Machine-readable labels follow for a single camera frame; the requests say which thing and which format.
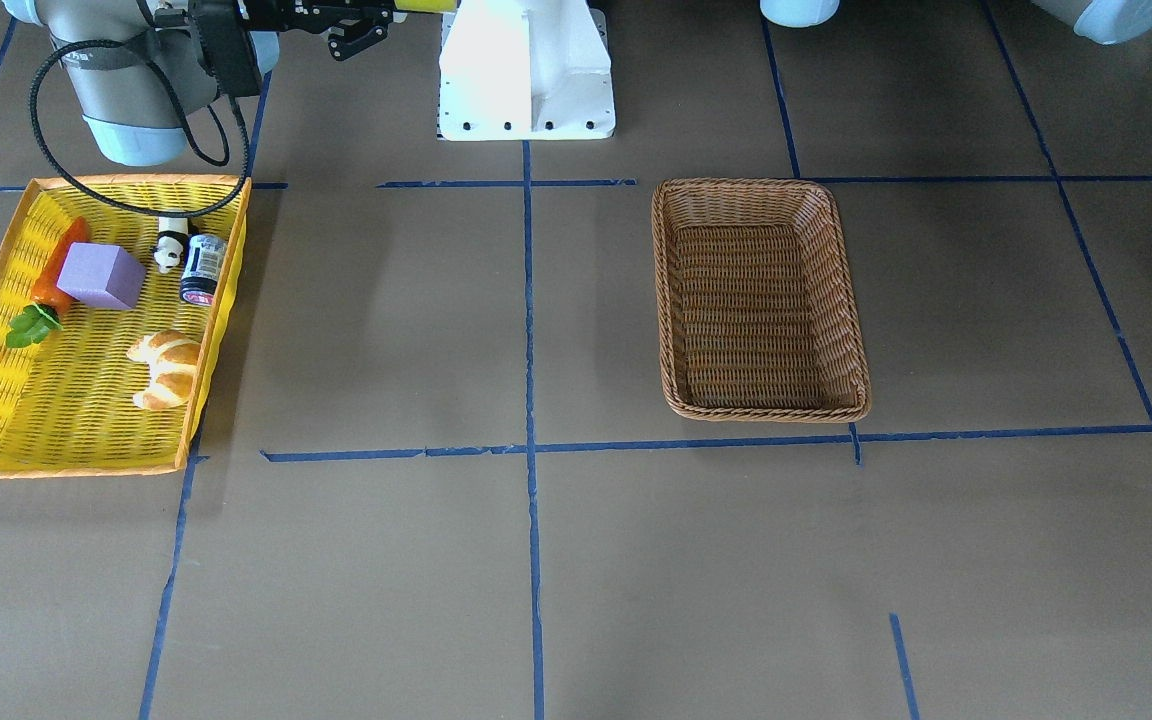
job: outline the orange carrot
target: orange carrot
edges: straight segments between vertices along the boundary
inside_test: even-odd
[[[76,242],[88,242],[90,238],[91,228],[88,227],[88,220],[82,217],[74,219],[74,222],[69,223],[69,229],[56,242],[56,249],[51,251],[47,264],[41,266],[41,273],[38,273],[33,287],[29,288],[29,300],[40,305],[51,306],[52,310],[55,310],[58,318],[67,313],[69,306],[74,304],[74,298],[56,287],[60,270],[65,266],[65,257],[69,255],[69,247]]]
[[[61,314],[68,313],[69,306],[74,304],[74,298],[56,287],[60,270],[65,267],[69,247],[76,242],[88,242],[90,237],[91,228],[88,228],[88,220],[84,218],[74,220],[63,236],[60,236],[55,249],[51,251],[51,257],[47,258],[47,264],[41,266],[38,279],[29,287],[31,302],[22,313],[12,319],[12,329],[5,339],[6,346],[29,347],[40,343],[47,334],[60,328]]]

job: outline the purple cube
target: purple cube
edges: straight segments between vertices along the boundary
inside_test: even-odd
[[[131,310],[145,283],[145,265],[119,245],[76,242],[69,247],[56,287],[91,306]]]

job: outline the croissant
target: croissant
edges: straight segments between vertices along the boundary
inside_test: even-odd
[[[129,361],[150,365],[150,386],[134,393],[132,403],[143,410],[183,406],[198,374],[200,350],[197,341],[176,331],[147,334],[129,347]]]

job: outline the wicker basket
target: wicker basket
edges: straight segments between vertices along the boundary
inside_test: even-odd
[[[236,177],[100,176],[81,179],[115,200],[151,209],[200,209],[227,195]],[[32,181],[0,247],[0,478],[56,475],[168,473],[185,465],[200,418],[220,338],[225,333],[247,235],[248,181],[223,209],[195,219],[200,232],[228,238],[215,304],[179,300],[179,273],[159,274],[157,221],[89,199],[62,179]],[[118,243],[146,265],[132,310],[76,302],[65,328],[41,344],[9,350],[8,323],[28,305],[29,287],[74,218],[84,217],[92,242]],[[143,334],[175,328],[202,341],[200,372],[185,406],[146,411],[131,395],[145,389],[145,365],[127,359]]]
[[[652,202],[660,377],[699,420],[842,423],[869,369],[838,205],[826,188],[674,179]]]

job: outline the yellow plastic basket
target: yellow plastic basket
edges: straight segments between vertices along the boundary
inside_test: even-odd
[[[202,209],[227,195],[238,179],[126,174],[81,179],[93,190],[149,209]],[[247,236],[251,181],[223,209],[194,222],[228,238],[215,302],[179,298],[179,272],[154,264],[157,221],[92,200],[63,179],[29,182],[0,247],[0,478],[60,475],[169,473],[184,468],[198,427],[220,338],[229,319]],[[91,223],[92,242],[116,243],[146,266],[132,310],[76,302],[65,328],[41,344],[9,350],[8,323],[29,304],[31,288],[74,218]],[[147,333],[174,328],[202,341],[200,372],[185,406],[149,411],[132,406],[147,369],[127,348]]]

